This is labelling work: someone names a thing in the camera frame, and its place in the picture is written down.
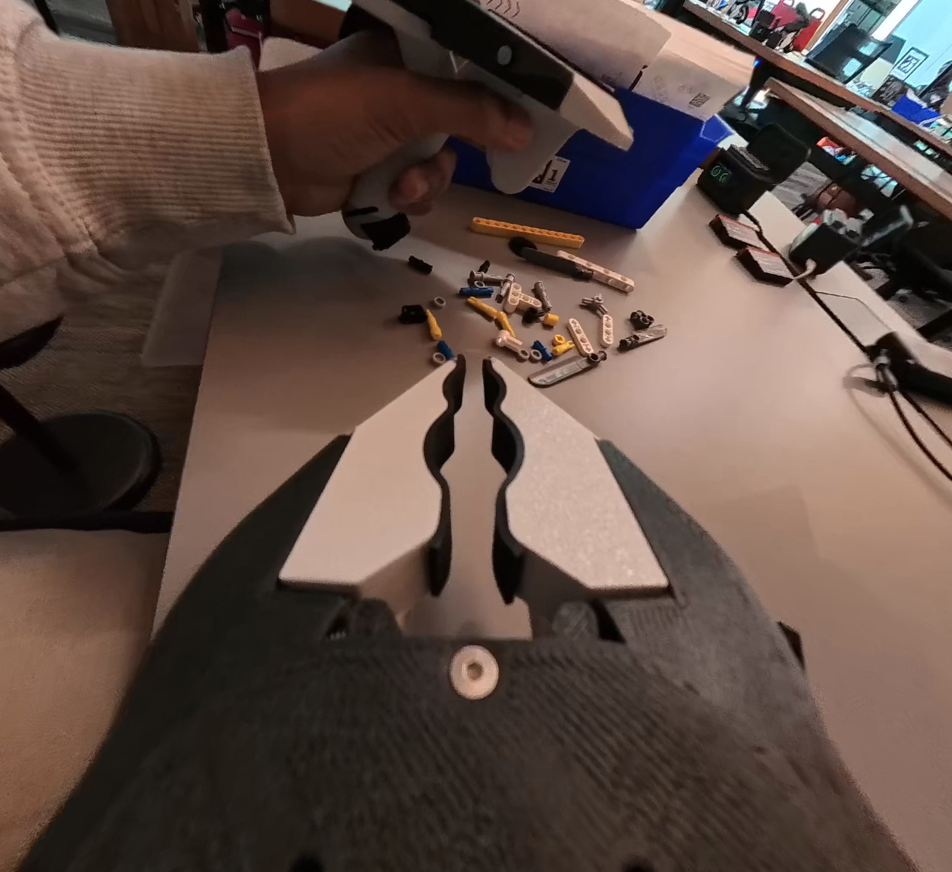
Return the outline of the person's left hand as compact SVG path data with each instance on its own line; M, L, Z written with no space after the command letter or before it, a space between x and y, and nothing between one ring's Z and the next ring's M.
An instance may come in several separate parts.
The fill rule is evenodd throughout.
M268 151L289 216L341 210L354 182L432 135L519 151L528 115L478 83L418 75L381 33L364 32L256 77Z

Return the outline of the black lego beam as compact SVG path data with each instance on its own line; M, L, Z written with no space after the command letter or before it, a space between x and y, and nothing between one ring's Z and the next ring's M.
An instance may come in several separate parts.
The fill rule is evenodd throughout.
M593 271L589 267L577 263L574 259L560 257L557 253L543 251L527 238L513 238L508 242L508 247L518 258L543 269L576 281L592 282L594 280Z

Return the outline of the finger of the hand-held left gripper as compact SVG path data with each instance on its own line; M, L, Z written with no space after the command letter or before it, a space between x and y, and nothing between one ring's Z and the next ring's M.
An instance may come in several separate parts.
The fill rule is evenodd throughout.
M633 131L625 112L609 89L574 72L562 103L556 109L561 119L576 129L627 151L633 143Z
M521 150L486 148L485 161L492 186L512 195L528 188L549 162L549 149L534 145Z

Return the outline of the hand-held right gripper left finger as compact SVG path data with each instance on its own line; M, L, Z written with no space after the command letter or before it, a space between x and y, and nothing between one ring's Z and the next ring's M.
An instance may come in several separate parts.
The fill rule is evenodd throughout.
M449 486L466 359L435 368L352 432L279 574L283 586L376 600L396 615L446 587Z

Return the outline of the black red battery pack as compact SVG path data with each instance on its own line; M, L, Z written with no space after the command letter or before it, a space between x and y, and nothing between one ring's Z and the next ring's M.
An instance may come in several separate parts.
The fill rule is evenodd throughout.
M735 260L757 282L785 286L794 283L786 261L774 252L760 247L744 247Z
M744 248L767 249L761 240L760 231L750 223L718 214L708 223L708 227L722 245L736 251Z

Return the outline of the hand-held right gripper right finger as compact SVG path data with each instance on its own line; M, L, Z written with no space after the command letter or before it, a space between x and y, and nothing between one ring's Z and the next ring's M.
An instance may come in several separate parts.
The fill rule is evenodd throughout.
M668 577L601 439L495 358L482 362L494 503L492 571L505 604L551 623L563 604L668 592Z

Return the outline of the pile of small lego pieces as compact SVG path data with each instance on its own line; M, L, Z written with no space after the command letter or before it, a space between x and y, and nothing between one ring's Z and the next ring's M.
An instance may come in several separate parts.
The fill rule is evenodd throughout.
M600 283L596 284L602 288L616 291ZM527 366L536 366L537 371L534 373L553 362L571 358L576 354L587 355L598 350L606 352L607 357L604 362L606 363L609 351L620 353L617 350L617 345L621 339L635 330L655 324L663 325L643 310L636 309L631 311L627 318L630 332L616 339L614 320L608 310L603 294L593 292L588 296L583 296L579 303L580 308L597 318L597 330L594 336L591 336L578 318L562 319L554 312L544 282L534 283L531 292L527 292L517 282L513 273L510 272L503 276L491 274L488 270L487 261L479 269L470 272L467 283L458 290L457 296L467 307L470 307L491 324L495 330L495 334L490 340L491 344L515 357L520 363ZM445 306L445 298L434 297L428 306L402 305L396 315L396 322L399 325L424 327L425 335L432 345L430 360L435 366L443 366L457 359L457 354L449 346L436 315L437 311ZM544 342L542 339L535 339L530 342L522 341L512 325L511 318L517 316L522 320L522 325L526 329L535 329L539 332L543 330L552 331L549 342Z

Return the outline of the yellow lego beam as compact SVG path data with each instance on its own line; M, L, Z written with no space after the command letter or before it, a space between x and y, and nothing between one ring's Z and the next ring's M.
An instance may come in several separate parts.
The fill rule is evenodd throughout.
M585 238L578 234L481 217L471 219L470 230L486 236L500 237L506 240L524 239L534 244L565 249L581 248L585 243Z

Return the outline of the wooden desk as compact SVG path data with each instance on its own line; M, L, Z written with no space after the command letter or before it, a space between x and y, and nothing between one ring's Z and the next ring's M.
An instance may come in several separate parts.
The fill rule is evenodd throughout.
M848 110L818 100L776 79L765 91L792 107L823 134L880 168L922 203L951 220L951 176L886 129Z

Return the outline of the white paper bag chevron print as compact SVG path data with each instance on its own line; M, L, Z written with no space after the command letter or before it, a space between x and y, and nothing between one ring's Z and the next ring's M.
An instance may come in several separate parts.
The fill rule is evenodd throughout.
M593 80L629 89L670 31L631 0L476 0Z

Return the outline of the blue plastic bin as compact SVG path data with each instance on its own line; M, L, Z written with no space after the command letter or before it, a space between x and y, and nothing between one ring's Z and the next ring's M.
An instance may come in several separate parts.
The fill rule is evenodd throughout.
M731 133L630 90L616 94L634 133L621 151L586 131L573 135L516 199L637 230Z

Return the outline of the black round chair base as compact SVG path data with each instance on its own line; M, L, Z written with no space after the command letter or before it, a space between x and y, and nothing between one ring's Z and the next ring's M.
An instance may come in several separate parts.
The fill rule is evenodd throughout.
M154 434L115 412L38 419L1 388L1 527L33 530L163 531L164 515L135 513L161 469Z

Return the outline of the black power adapter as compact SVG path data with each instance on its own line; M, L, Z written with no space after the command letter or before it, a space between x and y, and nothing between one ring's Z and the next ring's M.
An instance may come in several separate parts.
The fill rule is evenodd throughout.
M951 351L915 331L890 332L868 348L872 361L885 363L903 391L951 406Z

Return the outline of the black grey charging dock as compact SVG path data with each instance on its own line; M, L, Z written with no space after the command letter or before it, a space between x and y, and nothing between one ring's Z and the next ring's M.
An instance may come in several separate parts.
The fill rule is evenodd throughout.
M841 219L836 211L827 210L794 237L785 259L793 279L805 282L855 258L870 245L908 233L914 223L906 206L875 213L863 222Z

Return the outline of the white lego beam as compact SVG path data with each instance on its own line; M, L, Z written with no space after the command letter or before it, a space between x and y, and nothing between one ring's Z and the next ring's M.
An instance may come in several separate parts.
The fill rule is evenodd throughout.
M624 274L605 268L588 259L570 254L565 250L558 250L556 257L567 264L567 272L577 279L600 283L625 295L629 295L634 291L633 280Z

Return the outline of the white paper bag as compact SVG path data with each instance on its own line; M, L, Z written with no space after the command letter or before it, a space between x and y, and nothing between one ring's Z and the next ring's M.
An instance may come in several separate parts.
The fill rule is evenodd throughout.
M678 21L665 28L670 37L633 90L705 123L744 92L755 57Z

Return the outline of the person's left forearm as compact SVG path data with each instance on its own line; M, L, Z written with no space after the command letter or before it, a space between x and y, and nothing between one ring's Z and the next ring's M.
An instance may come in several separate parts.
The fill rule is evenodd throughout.
M178 254L294 232L246 49L51 32L1 0L2 341Z

